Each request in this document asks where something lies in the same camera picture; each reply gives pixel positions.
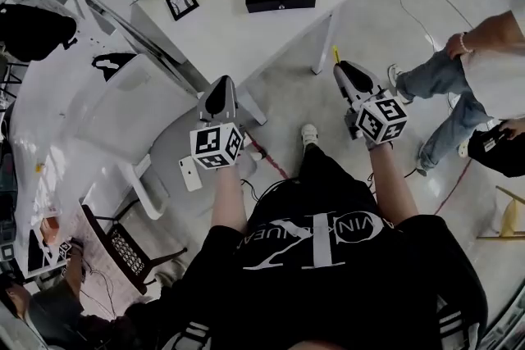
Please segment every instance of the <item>orange object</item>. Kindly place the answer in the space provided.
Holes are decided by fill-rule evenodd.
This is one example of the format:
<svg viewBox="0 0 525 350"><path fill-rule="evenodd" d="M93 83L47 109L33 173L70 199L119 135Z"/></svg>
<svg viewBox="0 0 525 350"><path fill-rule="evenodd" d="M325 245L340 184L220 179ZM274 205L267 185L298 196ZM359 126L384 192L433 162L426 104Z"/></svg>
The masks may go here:
<svg viewBox="0 0 525 350"><path fill-rule="evenodd" d="M47 217L42 219L40 224L43 240L46 243L54 243L58 235L58 221L56 217Z"/></svg>

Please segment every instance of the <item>black bag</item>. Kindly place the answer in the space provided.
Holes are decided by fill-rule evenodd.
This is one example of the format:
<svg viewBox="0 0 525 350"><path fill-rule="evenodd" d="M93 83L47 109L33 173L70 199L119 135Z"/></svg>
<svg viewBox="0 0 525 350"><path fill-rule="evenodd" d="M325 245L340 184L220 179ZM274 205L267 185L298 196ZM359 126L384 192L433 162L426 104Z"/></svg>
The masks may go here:
<svg viewBox="0 0 525 350"><path fill-rule="evenodd" d="M58 44L67 50L76 39L76 21L52 11L25 5L0 5L0 41L24 63L46 58Z"/></svg>
<svg viewBox="0 0 525 350"><path fill-rule="evenodd" d="M508 178L525 175L525 134L509 140L509 130L475 131L468 143L468 155Z"/></svg>

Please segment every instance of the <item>black photo frame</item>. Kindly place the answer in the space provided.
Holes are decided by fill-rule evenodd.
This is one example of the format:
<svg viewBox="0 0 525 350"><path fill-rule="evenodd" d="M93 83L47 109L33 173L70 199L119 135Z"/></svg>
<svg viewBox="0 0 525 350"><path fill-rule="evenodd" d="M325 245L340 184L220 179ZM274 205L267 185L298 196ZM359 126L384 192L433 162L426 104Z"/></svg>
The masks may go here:
<svg viewBox="0 0 525 350"><path fill-rule="evenodd" d="M179 20L199 7L196 0L166 0L166 2L175 20Z"/></svg>

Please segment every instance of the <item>black hair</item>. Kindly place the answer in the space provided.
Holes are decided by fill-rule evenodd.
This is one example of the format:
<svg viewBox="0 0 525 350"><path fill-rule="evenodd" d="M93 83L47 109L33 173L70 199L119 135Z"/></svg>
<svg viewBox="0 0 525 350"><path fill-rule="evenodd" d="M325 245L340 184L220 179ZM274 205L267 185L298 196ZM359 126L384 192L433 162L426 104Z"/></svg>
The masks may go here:
<svg viewBox="0 0 525 350"><path fill-rule="evenodd" d="M6 307L13 316L18 317L16 306L7 294L7 290L15 283L16 281L13 280L8 273L0 274L0 302L3 303L4 307Z"/></svg>

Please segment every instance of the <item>white phone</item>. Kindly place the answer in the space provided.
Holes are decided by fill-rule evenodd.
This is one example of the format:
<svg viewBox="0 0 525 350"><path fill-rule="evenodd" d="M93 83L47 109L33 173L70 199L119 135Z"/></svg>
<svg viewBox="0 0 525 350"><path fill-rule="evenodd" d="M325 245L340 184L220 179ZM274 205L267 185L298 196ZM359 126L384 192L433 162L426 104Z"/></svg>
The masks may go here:
<svg viewBox="0 0 525 350"><path fill-rule="evenodd" d="M203 183L200 181L199 173L197 172L197 166L191 156L180 159L179 167L188 191L192 192L203 187Z"/></svg>

